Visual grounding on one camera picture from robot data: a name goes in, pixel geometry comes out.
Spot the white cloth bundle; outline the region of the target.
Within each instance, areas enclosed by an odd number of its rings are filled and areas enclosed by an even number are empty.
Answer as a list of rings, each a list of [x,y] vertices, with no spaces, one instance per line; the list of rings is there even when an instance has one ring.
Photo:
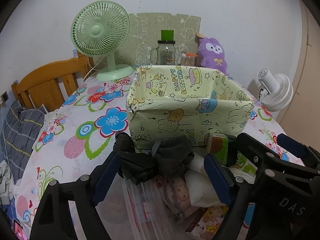
[[[224,206],[204,170],[204,158],[195,153],[187,168],[184,178],[191,205],[195,207]]]

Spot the colourful cartoon tissue pack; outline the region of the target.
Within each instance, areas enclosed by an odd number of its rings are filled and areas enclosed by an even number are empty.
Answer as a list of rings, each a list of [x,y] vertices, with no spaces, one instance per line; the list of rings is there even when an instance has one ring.
[[[185,232],[194,239],[213,239],[227,211],[225,205],[201,208]]]

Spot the green tissue pack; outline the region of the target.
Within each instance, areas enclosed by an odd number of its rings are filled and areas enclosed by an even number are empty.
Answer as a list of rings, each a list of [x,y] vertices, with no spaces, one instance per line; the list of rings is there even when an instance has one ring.
[[[220,133],[206,135],[206,153],[212,154],[225,167],[234,167],[255,177],[257,168],[236,147],[236,136]]]

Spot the black plastic bag bundle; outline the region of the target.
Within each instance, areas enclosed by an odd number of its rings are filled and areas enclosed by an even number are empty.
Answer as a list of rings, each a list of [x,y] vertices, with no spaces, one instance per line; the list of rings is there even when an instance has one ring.
[[[159,176],[183,174],[195,157],[185,135],[159,140],[148,153],[137,153],[132,138],[118,132],[113,151],[121,158],[118,174],[135,185]]]

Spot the pink cartoon packet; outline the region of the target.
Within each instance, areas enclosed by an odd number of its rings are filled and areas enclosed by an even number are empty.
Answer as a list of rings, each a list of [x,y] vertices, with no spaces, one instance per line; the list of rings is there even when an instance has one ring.
[[[168,215],[176,224],[181,224],[199,208],[191,205],[186,182],[179,176],[160,176],[153,179]]]

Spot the white standing fan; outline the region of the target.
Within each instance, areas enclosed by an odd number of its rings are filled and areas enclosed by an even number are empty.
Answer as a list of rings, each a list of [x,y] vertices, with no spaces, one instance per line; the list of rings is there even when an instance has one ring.
[[[257,78],[262,88],[258,101],[269,112],[279,112],[289,105],[293,98],[293,85],[285,74],[272,74],[263,68]]]

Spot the clear plastic zip bag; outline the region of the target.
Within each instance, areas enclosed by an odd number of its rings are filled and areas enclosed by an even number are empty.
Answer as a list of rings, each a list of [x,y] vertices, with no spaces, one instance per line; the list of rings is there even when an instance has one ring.
[[[176,224],[153,179],[139,185],[116,176],[97,211],[112,239],[186,239],[189,216]]]

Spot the floral bed sheet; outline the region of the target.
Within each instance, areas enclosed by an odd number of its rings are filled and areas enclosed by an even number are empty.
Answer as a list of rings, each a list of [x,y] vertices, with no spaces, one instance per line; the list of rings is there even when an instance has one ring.
[[[40,200],[50,182],[68,183],[89,174],[112,151],[114,131],[95,126],[98,119],[125,109],[133,75],[101,82],[89,78],[65,103],[46,115],[23,177],[15,188],[16,215],[27,239]],[[101,130],[107,135],[101,136]]]

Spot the yellow cartoon fabric storage box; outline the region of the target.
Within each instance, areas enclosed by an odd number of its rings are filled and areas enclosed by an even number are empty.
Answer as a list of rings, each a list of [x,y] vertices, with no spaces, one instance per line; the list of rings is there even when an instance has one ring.
[[[237,136],[253,108],[227,75],[191,66],[138,67],[126,100],[131,138],[141,150],[179,135],[192,146],[203,146],[209,133]]]

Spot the grey plaid pillow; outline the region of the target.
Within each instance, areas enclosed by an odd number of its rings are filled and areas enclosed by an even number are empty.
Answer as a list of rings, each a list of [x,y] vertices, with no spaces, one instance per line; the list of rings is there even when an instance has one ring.
[[[16,100],[1,115],[1,161],[10,166],[14,181],[23,176],[46,113],[43,106],[29,109]]]

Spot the purple plush toy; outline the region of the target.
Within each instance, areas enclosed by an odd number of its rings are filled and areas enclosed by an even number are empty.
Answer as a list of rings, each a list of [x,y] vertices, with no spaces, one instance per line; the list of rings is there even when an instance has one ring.
[[[207,38],[199,34],[199,46],[197,49],[201,57],[200,65],[204,68],[217,69],[227,75],[227,62],[225,52],[219,41],[213,37]]]

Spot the small toothpick jar orange lid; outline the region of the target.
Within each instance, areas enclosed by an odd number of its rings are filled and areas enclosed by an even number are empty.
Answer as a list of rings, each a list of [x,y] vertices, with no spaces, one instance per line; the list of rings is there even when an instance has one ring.
[[[181,52],[180,65],[196,66],[197,57],[197,54]]]

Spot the wooden bed headboard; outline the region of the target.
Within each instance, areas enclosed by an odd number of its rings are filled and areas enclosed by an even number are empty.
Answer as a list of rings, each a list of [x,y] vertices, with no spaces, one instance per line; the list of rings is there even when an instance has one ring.
[[[54,111],[79,87],[78,78],[84,78],[93,67],[93,59],[77,52],[77,57],[55,61],[36,68],[20,82],[11,85],[15,99],[27,108],[42,105]]]

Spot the glass jar with green lid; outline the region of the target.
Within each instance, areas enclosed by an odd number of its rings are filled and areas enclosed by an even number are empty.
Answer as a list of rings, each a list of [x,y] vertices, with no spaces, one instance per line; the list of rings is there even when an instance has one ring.
[[[150,62],[156,65],[175,65],[175,39],[174,30],[161,30],[161,39],[157,47],[150,52]]]

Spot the patterned cardboard sheet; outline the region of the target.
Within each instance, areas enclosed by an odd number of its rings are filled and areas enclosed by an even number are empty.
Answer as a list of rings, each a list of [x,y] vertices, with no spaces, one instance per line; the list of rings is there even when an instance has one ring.
[[[175,41],[175,63],[180,63],[181,53],[196,53],[196,33],[200,31],[198,16],[164,12],[129,14],[130,29],[126,41],[115,52],[117,64],[140,66],[150,64],[150,53],[158,46],[162,30],[172,30]]]

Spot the green desk fan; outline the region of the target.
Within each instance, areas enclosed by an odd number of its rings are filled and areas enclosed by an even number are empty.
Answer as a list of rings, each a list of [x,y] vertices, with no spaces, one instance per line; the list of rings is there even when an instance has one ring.
[[[99,81],[112,81],[131,75],[128,64],[116,64],[115,51],[125,42],[130,20],[125,9],[111,1],[97,1],[79,11],[71,25],[75,48],[87,57],[107,59],[107,67],[98,70]]]

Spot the wall power socket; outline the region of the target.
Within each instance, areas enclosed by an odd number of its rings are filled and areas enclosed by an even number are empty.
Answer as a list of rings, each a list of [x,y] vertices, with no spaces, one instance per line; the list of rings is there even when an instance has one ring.
[[[8,93],[7,92],[4,92],[2,95],[1,95],[1,99],[2,99],[2,102],[5,103],[7,102],[8,100]]]

